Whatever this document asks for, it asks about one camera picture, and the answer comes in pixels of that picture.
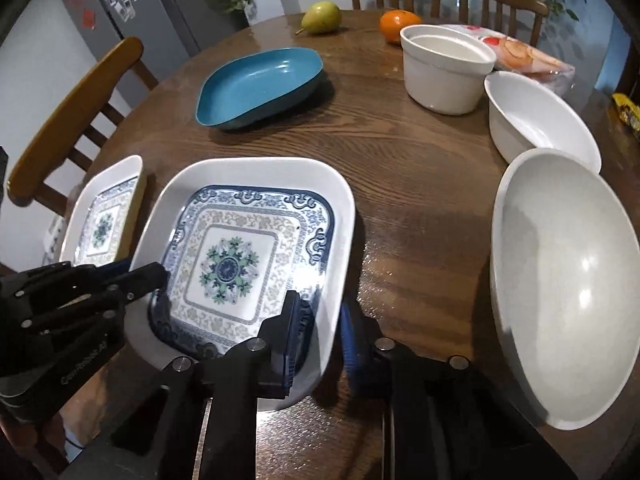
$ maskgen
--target white wall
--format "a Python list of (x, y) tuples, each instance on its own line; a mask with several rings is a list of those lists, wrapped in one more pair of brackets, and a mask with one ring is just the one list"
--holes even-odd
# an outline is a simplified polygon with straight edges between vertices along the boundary
[[(0, 47), (0, 146), (9, 155), (7, 177), (34, 134), (94, 64), (62, 0), (29, 3)], [(130, 111), (117, 92), (111, 103), (123, 114)], [(102, 117), (94, 126), (106, 135), (113, 131)], [(78, 149), (91, 158), (97, 153), (84, 138)], [(68, 194), (83, 176), (66, 161), (46, 182)], [(54, 216), (37, 203), (16, 207), (5, 195), (0, 210), (0, 262), (14, 270), (40, 266), (43, 237)]]

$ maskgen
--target yellow package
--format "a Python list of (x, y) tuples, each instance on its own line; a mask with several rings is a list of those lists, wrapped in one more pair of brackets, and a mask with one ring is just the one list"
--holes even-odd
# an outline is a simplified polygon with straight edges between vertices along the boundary
[(618, 108), (620, 120), (628, 124), (634, 131), (636, 139), (640, 140), (640, 107), (624, 94), (613, 94), (611, 97)]

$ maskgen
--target packaged food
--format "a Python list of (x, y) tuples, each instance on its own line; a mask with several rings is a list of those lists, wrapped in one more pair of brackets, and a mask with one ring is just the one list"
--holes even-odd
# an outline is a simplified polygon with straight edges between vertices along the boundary
[(575, 67), (545, 54), (520, 40), (475, 25), (443, 25), (490, 46), (496, 56), (496, 70), (509, 70), (535, 79), (560, 97), (574, 81)]
[(611, 96), (618, 109), (620, 120), (631, 127), (634, 137), (640, 140), (640, 108), (624, 94)]

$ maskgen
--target plate pattern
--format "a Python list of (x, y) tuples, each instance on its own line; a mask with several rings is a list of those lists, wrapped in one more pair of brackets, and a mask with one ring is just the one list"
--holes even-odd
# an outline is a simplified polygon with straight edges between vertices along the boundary
[(75, 266), (102, 266), (115, 259), (137, 182), (138, 177), (130, 178), (94, 198), (74, 253)]
[(202, 188), (182, 210), (162, 261), (171, 277), (150, 304), (154, 332), (204, 358), (257, 335), (290, 288), (315, 311), (333, 232), (331, 207), (315, 193)]

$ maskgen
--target refrigerator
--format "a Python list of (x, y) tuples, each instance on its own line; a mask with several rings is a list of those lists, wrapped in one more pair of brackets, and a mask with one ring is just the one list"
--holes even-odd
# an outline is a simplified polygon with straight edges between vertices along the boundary
[[(120, 40), (136, 36), (145, 47), (142, 61), (158, 81), (191, 57), (247, 27), (242, 12), (225, 13), (207, 0), (62, 0), (97, 60)], [(131, 72), (116, 86), (133, 108), (147, 95)]]

